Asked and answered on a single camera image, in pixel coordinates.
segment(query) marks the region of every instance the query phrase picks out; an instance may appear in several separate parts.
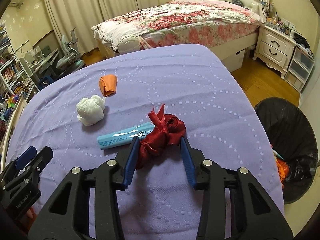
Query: wooden floor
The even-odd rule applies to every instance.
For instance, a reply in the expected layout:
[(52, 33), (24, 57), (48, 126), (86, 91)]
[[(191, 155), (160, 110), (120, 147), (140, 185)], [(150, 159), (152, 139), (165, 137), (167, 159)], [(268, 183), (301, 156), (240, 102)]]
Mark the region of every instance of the wooden floor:
[[(96, 48), (84, 54), (82, 59), (89, 66), (106, 58)], [(280, 78), (280, 72), (268, 68), (260, 59), (244, 60), (242, 67), (231, 74), (242, 87), (253, 107), (269, 97), (284, 98), (296, 106), (299, 104), (299, 93)]]

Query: floral bedspread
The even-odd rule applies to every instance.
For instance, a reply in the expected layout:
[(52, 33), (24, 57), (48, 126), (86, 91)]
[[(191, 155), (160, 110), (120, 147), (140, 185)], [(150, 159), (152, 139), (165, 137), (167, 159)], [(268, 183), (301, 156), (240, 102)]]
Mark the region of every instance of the floral bedspread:
[[(217, 25), (217, 20), (231, 25)], [(261, 23), (262, 18), (256, 13), (229, 2), (173, 0), (112, 18), (92, 27), (92, 30), (96, 38), (110, 43), (116, 51), (119, 39), (127, 34), (142, 36), (149, 45), (147, 47), (182, 43), (215, 46), (232, 37), (235, 39), (235, 33), (247, 35)]]

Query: blue gripper pad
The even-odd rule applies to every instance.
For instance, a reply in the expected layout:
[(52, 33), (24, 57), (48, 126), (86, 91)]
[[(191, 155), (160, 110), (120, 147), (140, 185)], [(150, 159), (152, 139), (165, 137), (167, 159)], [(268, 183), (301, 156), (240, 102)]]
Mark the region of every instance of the blue gripper pad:
[(127, 189), (132, 182), (134, 170), (136, 168), (138, 155), (140, 150), (140, 140), (137, 138), (132, 146), (130, 156), (128, 158), (127, 164), (124, 168), (124, 182), (123, 185)]
[(23, 170), (25, 166), (37, 155), (35, 147), (30, 146), (16, 161), (16, 169), (18, 171)]
[(196, 181), (196, 168), (193, 164), (190, 152), (189, 152), (189, 143), (186, 142), (185, 138), (181, 138), (180, 142), (180, 151), (181, 157), (184, 165), (184, 169), (186, 170), (186, 175), (190, 186), (195, 189), (197, 181)]

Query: air conditioner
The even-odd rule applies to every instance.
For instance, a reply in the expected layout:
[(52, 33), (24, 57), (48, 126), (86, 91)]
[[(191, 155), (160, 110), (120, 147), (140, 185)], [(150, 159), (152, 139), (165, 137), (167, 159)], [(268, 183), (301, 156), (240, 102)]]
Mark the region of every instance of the air conditioner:
[(22, 3), (20, 3), (21, 0), (11, 0), (8, 6), (15, 6), (15, 7), (20, 7)]

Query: light blue tube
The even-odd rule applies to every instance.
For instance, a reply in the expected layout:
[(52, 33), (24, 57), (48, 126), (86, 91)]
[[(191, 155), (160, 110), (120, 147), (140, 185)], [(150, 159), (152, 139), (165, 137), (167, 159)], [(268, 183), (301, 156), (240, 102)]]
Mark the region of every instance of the light blue tube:
[(153, 131), (154, 127), (155, 125), (153, 123), (146, 122), (118, 132), (98, 136), (100, 149), (109, 149), (116, 146), (129, 144), (135, 136), (138, 136), (139, 139), (142, 140)]

